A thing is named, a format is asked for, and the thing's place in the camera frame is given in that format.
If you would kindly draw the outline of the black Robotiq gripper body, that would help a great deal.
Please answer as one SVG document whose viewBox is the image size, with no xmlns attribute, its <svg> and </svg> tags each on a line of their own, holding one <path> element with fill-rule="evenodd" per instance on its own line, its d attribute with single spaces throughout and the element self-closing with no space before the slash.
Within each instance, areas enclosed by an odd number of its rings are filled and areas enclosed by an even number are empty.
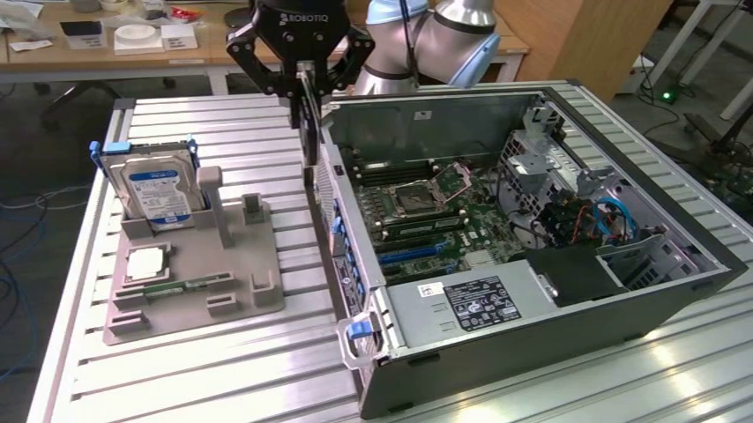
<svg viewBox="0 0 753 423">
<path fill-rule="evenodd" d="M 343 1 L 258 1 L 253 34 L 281 60 L 273 74 L 275 93 L 297 94 L 298 63 L 313 63 L 314 91 L 327 94 L 338 84 L 346 65 L 329 66 L 330 56 L 346 37 L 351 23 Z"/>
</svg>

